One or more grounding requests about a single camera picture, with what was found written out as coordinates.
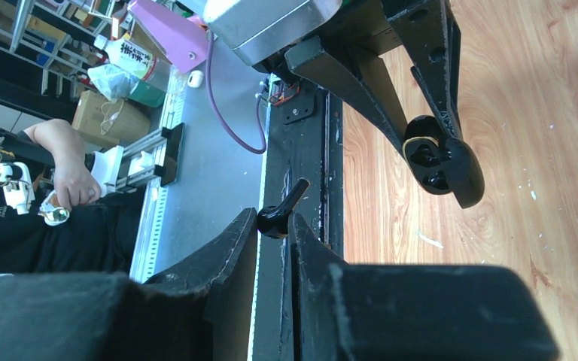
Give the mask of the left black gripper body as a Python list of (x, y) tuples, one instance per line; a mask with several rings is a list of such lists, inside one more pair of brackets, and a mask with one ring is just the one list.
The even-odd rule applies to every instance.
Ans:
[(404, 47), (386, 20), (382, 2), (344, 2), (339, 11), (324, 25), (257, 63), (256, 70), (263, 73), (274, 73), (283, 80), (294, 80), (296, 76), (289, 72), (284, 55), (287, 50), (298, 43), (315, 36), (347, 41), (377, 56), (398, 47)]

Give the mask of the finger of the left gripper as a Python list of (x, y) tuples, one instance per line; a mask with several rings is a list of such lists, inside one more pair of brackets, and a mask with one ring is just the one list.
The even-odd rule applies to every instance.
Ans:
[(347, 41), (315, 36), (287, 50), (289, 70), (354, 108), (403, 152), (407, 119), (385, 62)]
[(412, 61), (411, 72), (441, 129), (462, 139), (458, 115), (461, 31), (449, 1), (383, 1), (388, 24)]

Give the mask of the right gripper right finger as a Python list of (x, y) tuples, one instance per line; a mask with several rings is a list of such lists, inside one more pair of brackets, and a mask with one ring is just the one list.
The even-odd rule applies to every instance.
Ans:
[(525, 282), (493, 265), (350, 264), (300, 214), (291, 241), (298, 360), (557, 360)]

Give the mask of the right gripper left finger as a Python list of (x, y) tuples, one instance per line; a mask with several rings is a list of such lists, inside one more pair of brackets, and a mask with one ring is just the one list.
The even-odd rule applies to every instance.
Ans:
[(0, 360), (245, 360), (257, 212), (143, 284), (115, 273), (0, 277)]

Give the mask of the black earbud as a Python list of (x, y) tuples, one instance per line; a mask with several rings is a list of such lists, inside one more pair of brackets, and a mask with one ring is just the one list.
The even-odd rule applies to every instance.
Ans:
[(309, 188), (309, 181), (300, 178), (277, 206), (268, 206), (257, 213), (257, 229), (261, 235), (282, 239), (288, 236), (288, 220), (303, 194)]

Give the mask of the black earbud case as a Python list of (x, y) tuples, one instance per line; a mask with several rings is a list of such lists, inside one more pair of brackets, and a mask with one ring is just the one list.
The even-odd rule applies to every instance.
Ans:
[(485, 180), (475, 153), (461, 139), (445, 135), (435, 117), (422, 115), (407, 125), (403, 157), (426, 192), (451, 193), (463, 209), (482, 199)]

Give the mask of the person's bare hand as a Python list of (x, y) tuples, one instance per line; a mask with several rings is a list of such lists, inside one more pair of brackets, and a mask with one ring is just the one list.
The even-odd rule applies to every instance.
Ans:
[(55, 161), (54, 190), (61, 207), (71, 210), (75, 206), (97, 201), (102, 190), (87, 170), (83, 157), (66, 157)]

